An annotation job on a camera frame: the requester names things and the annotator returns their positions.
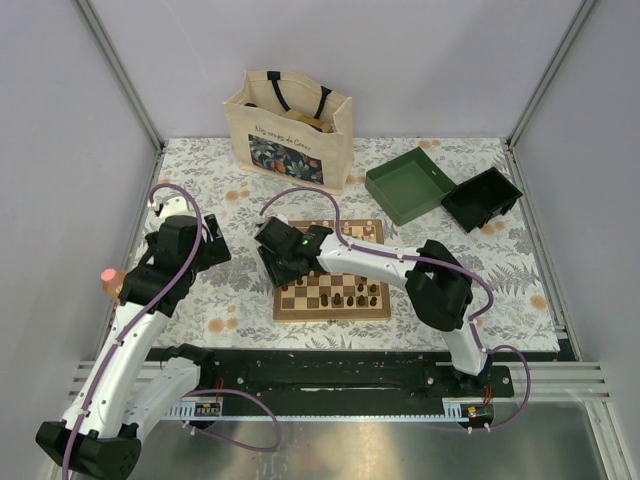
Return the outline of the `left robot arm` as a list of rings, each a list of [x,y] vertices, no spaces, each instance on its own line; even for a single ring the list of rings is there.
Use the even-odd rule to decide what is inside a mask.
[[[142,443],[187,393],[216,386],[213,357],[200,347],[170,349],[164,370],[133,390],[156,338],[198,273],[230,261],[215,215],[172,215],[146,237],[138,265],[126,273],[112,328],[80,392],[58,421],[41,424],[36,442],[59,466],[93,479],[126,479]]]

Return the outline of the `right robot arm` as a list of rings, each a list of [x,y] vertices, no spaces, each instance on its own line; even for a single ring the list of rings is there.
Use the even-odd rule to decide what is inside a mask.
[[[489,354],[467,316],[474,278],[441,243],[390,247],[348,237],[337,227],[314,224],[301,230],[275,216],[259,226],[255,240],[276,287],[319,272],[353,274],[405,291],[417,319],[441,333],[457,388],[475,396],[490,385]]]

